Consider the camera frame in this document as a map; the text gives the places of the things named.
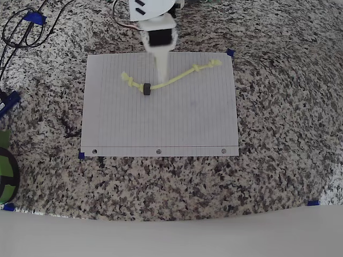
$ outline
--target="black cable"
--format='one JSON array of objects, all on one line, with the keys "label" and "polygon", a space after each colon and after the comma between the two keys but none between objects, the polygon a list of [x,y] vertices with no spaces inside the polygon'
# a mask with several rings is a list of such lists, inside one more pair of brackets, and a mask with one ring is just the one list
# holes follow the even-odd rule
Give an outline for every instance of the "black cable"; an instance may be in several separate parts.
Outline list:
[{"label": "black cable", "polygon": [[115,1],[114,1],[114,4],[113,4],[113,8],[112,8],[112,18],[114,19],[114,21],[115,21],[118,25],[120,25],[120,26],[122,26],[122,27],[124,27],[124,28],[134,29],[134,30],[136,30],[136,31],[143,31],[142,29],[139,29],[139,28],[136,27],[135,25],[127,25],[127,24],[123,24],[123,23],[120,23],[119,21],[117,21],[116,16],[115,16],[115,14],[114,14],[114,11],[115,11],[115,9],[116,9],[116,5],[117,5],[118,2],[119,2],[119,0],[115,0]]},{"label": "black cable", "polygon": [[[32,31],[32,29],[34,28],[34,25],[35,25],[35,23],[30,22],[29,25],[28,25],[28,27],[26,28],[25,33],[24,33],[24,36],[21,38],[20,42],[19,42],[19,43],[13,43],[13,42],[12,42],[13,36],[15,35],[15,33],[17,32],[17,29],[18,29],[18,28],[20,27],[20,25],[22,24],[22,21],[24,20],[25,15],[26,15],[28,12],[36,13],[36,14],[38,14],[38,15],[42,18],[42,20],[43,20],[44,17],[43,17],[43,14],[42,14],[41,10],[42,10],[42,8],[46,5],[46,3],[47,3],[48,1],[49,1],[49,0],[44,0],[43,3],[41,4],[41,6],[38,8],[37,11],[35,11],[34,9],[32,9],[32,8],[30,8],[30,7],[25,8],[25,9],[22,9],[22,10],[16,12],[15,14],[13,14],[13,15],[8,19],[8,21],[6,22],[6,24],[5,24],[5,26],[4,26],[3,30],[2,30],[2,37],[1,37],[1,39],[5,42],[6,45],[5,45],[5,47],[4,47],[4,50],[3,50],[2,55],[1,55],[1,58],[0,58],[0,67],[1,67],[1,65],[2,65],[2,63],[3,63],[3,61],[4,61],[4,58],[5,58],[5,55],[6,55],[6,53],[7,53],[8,48],[14,48],[14,51],[12,52],[12,54],[9,56],[9,58],[7,59],[7,61],[6,61],[5,64],[4,64],[4,66],[2,67],[2,70],[1,70],[1,73],[0,73],[0,82],[1,82],[1,79],[2,79],[2,77],[3,77],[3,74],[4,74],[4,72],[5,72],[6,67],[8,66],[10,60],[13,58],[13,56],[16,54],[16,52],[17,52],[19,49],[35,48],[35,47],[39,47],[39,46],[41,46],[42,44],[44,44],[44,43],[47,41],[47,39],[48,39],[48,38],[52,35],[52,33],[54,32],[54,28],[55,28],[55,26],[56,26],[56,24],[57,24],[59,18],[61,17],[62,12],[66,9],[66,7],[67,7],[68,5],[70,5],[70,4],[71,4],[72,2],[74,2],[75,0],[70,0],[69,2],[67,2],[67,3],[62,7],[62,9],[60,10],[60,12],[59,12],[59,14],[58,14],[58,16],[57,16],[57,18],[56,18],[56,20],[55,20],[53,26],[52,26],[51,29],[50,29],[49,33],[47,34],[47,36],[46,36],[41,42],[39,42],[39,41],[41,40],[41,38],[42,38],[42,36],[43,36],[43,32],[44,32],[46,23],[43,24],[43,25],[41,26],[41,31],[40,31],[40,33],[39,33],[39,35],[38,35],[38,38],[35,39],[32,43],[28,43],[27,37],[29,36],[30,32]],[[20,15],[21,15],[23,12],[25,12],[25,15],[23,15],[23,16],[20,18],[20,20],[19,20],[19,22],[17,23],[16,27],[15,27],[14,30],[12,31],[10,37],[6,38],[5,32],[6,32],[6,29],[7,29],[8,25],[10,24],[11,20],[13,20],[13,19],[16,18],[16,17],[20,17]],[[1,100],[4,98],[5,95],[6,95],[6,94],[5,94],[4,92],[2,92],[1,89],[0,89],[0,99],[1,99]]]}]

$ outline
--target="white surface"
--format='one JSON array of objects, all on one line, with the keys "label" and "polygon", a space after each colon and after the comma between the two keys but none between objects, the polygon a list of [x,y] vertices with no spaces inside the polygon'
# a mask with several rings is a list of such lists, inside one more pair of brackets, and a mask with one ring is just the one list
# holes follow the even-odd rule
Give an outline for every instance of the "white surface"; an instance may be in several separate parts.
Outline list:
[{"label": "white surface", "polygon": [[86,156],[238,155],[231,57],[172,52],[169,76],[176,77],[193,64],[205,65],[212,59],[223,64],[194,72],[144,96],[122,81],[121,73],[127,72],[137,83],[156,85],[152,55],[88,56],[81,152]]},{"label": "white surface", "polygon": [[[130,19],[131,21],[148,20],[151,18],[158,17],[168,12],[173,5],[175,0],[140,0],[144,3],[143,6],[138,4],[136,0],[129,0],[130,7]],[[140,8],[145,12],[144,15],[136,11],[136,8]]]},{"label": "white surface", "polygon": [[162,16],[139,22],[139,28],[144,31],[159,31],[175,27],[176,22],[170,13],[165,13]]},{"label": "white surface", "polygon": [[105,222],[0,211],[4,257],[342,256],[343,206],[219,220]]}]

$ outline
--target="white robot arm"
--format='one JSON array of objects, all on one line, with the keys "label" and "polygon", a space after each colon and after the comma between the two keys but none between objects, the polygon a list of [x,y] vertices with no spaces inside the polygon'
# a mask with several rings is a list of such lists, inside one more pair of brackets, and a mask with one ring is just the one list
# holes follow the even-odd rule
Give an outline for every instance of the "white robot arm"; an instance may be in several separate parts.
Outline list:
[{"label": "white robot arm", "polygon": [[129,0],[130,19],[138,21],[147,52],[155,57],[158,82],[169,80],[168,55],[176,46],[176,22],[168,13],[184,7],[184,0]]}]

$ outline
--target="speckled granite surface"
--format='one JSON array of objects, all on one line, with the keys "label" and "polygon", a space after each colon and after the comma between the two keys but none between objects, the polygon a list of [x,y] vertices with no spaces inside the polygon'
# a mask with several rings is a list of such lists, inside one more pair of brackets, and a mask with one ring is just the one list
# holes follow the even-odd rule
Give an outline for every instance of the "speckled granite surface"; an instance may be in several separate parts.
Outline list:
[{"label": "speckled granite surface", "polygon": [[[13,11],[40,2],[1,4],[0,27]],[[49,22],[61,6],[49,1],[43,9]],[[103,0],[77,0],[47,44],[18,52],[0,84],[23,98],[0,124],[13,132],[10,150],[21,167],[17,211],[186,220],[296,207],[309,199],[342,204],[342,5],[187,6],[178,13],[177,51],[236,50],[240,156],[80,161],[87,54],[144,51],[139,34],[116,26],[110,9]]]}]

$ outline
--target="blue tape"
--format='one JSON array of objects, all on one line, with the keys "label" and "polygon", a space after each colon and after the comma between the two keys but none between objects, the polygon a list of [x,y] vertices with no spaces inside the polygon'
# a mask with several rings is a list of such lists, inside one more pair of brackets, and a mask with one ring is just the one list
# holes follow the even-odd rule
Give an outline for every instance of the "blue tape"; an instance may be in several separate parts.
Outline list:
[{"label": "blue tape", "polygon": [[7,205],[4,206],[3,210],[8,210],[8,211],[14,211],[15,210],[15,206],[13,203],[8,203]]},{"label": "blue tape", "polygon": [[229,56],[231,56],[232,58],[234,58],[235,50],[227,49],[226,53],[227,53],[227,55],[229,55]]},{"label": "blue tape", "polygon": [[43,16],[39,12],[29,12],[24,16],[24,20],[33,22],[35,24],[43,26],[46,22],[47,17]]},{"label": "blue tape", "polygon": [[308,201],[307,202],[307,206],[316,206],[316,205],[320,205],[320,201],[319,200]]},{"label": "blue tape", "polygon": [[85,159],[85,153],[79,153],[79,159],[84,160]]},{"label": "blue tape", "polygon": [[20,101],[20,96],[13,91],[2,103],[0,103],[0,119]]}]

